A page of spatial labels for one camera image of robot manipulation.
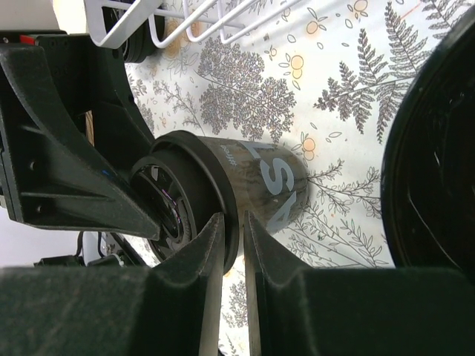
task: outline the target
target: wire basket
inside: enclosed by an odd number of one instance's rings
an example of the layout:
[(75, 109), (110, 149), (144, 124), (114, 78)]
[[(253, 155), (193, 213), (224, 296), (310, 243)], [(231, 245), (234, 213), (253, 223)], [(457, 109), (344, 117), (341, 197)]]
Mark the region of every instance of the wire basket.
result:
[[(84, 0), (86, 20), (88, 23), (89, 33), (93, 43), (98, 47), (117, 49), (145, 22), (148, 20), (151, 39), (158, 48), (167, 47), (184, 31), (188, 35), (191, 42), (201, 42), (207, 39), (214, 32), (220, 32), (220, 38), (225, 45), (232, 43), (240, 37), (246, 35), (250, 31), (259, 27), (264, 22), (269, 21), (285, 9), (291, 7), (301, 0), (287, 0), (265, 16), (260, 16), (249, 25), (234, 22), (242, 12), (253, 6), (260, 0), (244, 0), (238, 6), (226, 12), (223, 9), (222, 0), (205, 0), (198, 8), (191, 13), (187, 0), (183, 0), (183, 12), (159, 9), (163, 3), (161, 0), (136, 0), (133, 4), (126, 4), (113, 0)], [(203, 14), (211, 7), (217, 6), (217, 19), (203, 16)], [(102, 9), (108, 7), (116, 10), (124, 10), (124, 15), (117, 23), (107, 31)], [(155, 26), (155, 16), (163, 16), (165, 18), (172, 17), (176, 19), (184, 19), (184, 21), (164, 40), (160, 41)], [(194, 36), (191, 31), (191, 25), (194, 22), (205, 22), (211, 24), (204, 33)], [(234, 27), (238, 32), (228, 36), (224, 27)]]

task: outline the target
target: table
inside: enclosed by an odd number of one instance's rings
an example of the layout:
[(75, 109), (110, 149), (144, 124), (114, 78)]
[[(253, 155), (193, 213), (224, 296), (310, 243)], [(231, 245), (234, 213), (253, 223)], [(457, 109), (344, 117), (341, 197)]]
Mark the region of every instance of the table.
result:
[[(302, 260), (392, 267), (379, 198), (384, 144), (410, 83), (474, 2), (303, 0), (231, 45), (217, 34), (203, 43), (183, 35), (142, 64), (127, 65), (128, 80), (155, 136), (184, 129), (278, 142), (301, 158), (311, 201), (275, 238)], [(248, 24), (278, 5), (257, 1), (240, 19)], [(178, 0), (166, 7), (182, 10)], [(180, 21), (168, 19), (168, 33)], [(195, 23), (193, 34), (206, 26)], [(145, 240), (131, 241), (148, 264), (158, 263)], [(249, 354), (243, 261), (223, 280), (225, 355)]]

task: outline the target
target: leaf pattern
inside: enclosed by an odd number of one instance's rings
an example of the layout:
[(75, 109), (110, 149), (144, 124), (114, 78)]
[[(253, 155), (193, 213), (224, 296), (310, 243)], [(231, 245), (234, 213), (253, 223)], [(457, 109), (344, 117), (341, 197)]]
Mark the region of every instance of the leaf pattern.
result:
[(128, 80), (128, 84), (131, 87), (132, 94), (134, 95), (135, 98), (138, 98), (141, 95), (147, 94), (147, 87), (143, 83), (143, 80), (138, 79), (137, 81), (135, 81), (135, 79), (131, 76), (130, 73), (127, 75), (127, 80)]
[(341, 169), (344, 161), (338, 160), (336, 165), (330, 164), (326, 171), (320, 173), (312, 172), (309, 177), (309, 183), (313, 184), (318, 190), (315, 198), (320, 203), (327, 204), (328, 210), (334, 213), (340, 213), (346, 216), (353, 204), (362, 204), (366, 209), (367, 216), (381, 219), (381, 204), (379, 197), (374, 197), (376, 183), (381, 180), (381, 175), (374, 167), (367, 171), (366, 179), (362, 182), (355, 181), (351, 183), (341, 183), (329, 185), (335, 176), (341, 176)]
[[(230, 11), (237, 7), (239, 4), (242, 4), (244, 0), (230, 0), (226, 3), (226, 11)], [(249, 13), (257, 13), (258, 15), (266, 7), (268, 0), (257, 0), (249, 7)]]
[(355, 227), (353, 220), (348, 222), (341, 219), (342, 226), (338, 228), (329, 221), (316, 202), (309, 204), (306, 212), (309, 214), (306, 219), (300, 217), (295, 226), (287, 228), (294, 234), (289, 238), (290, 243), (286, 247), (303, 261), (314, 267), (326, 268), (374, 268), (388, 264), (387, 261), (377, 258), (383, 251), (382, 245), (376, 245), (373, 236), (367, 238), (367, 235), (361, 232), (361, 226)]
[(407, 25), (391, 1), (385, 8), (384, 23), (390, 45), (389, 61), (371, 45), (367, 30), (360, 29), (358, 75), (340, 62), (341, 84), (330, 77), (328, 89), (322, 91), (313, 105), (323, 111), (337, 109), (341, 121), (352, 116), (356, 129), (364, 134), (364, 126), (373, 112), (372, 103), (378, 102), (376, 139), (379, 143), (383, 142), (384, 132), (396, 115), (410, 82), (430, 55), (430, 51), (425, 50), (428, 38), (419, 39), (419, 31)]
[(285, 79), (263, 78), (264, 62), (257, 53), (241, 52), (240, 45), (208, 39), (197, 74), (208, 81), (200, 97), (203, 123), (219, 134), (232, 122), (243, 138), (262, 139), (267, 130), (273, 142), (290, 132), (294, 93)]
[(144, 102), (141, 102), (140, 100), (137, 100), (136, 102), (137, 107), (139, 108), (140, 113), (142, 114), (143, 119), (145, 120), (145, 123), (147, 124), (148, 128), (152, 133), (155, 132), (155, 121), (154, 121), (154, 115), (151, 112), (151, 109), (145, 105)]
[(170, 71), (170, 74), (185, 75), (188, 72), (188, 68), (198, 60), (198, 53), (188, 54), (187, 49), (188, 47), (185, 47), (176, 57), (166, 57), (168, 61), (166, 69)]
[(231, 286), (230, 310), (223, 317), (231, 327), (242, 328), (247, 326), (246, 284), (241, 280)]
[(154, 93), (155, 95), (165, 94), (165, 103), (173, 102), (172, 109), (174, 113), (177, 113), (178, 110), (188, 112), (189, 116), (185, 116), (183, 124), (200, 130), (202, 135), (206, 136), (197, 118), (197, 109), (194, 104), (193, 96), (191, 96), (190, 93), (186, 93), (185, 96), (182, 96), (181, 88), (177, 83), (175, 83), (175, 89), (172, 91), (165, 81), (154, 82)]
[(425, 4), (422, 12), (429, 13), (426, 20), (432, 22), (429, 29), (436, 31), (432, 35), (435, 39), (443, 39), (462, 16), (459, 10), (471, 6), (466, 0), (421, 0), (421, 2)]

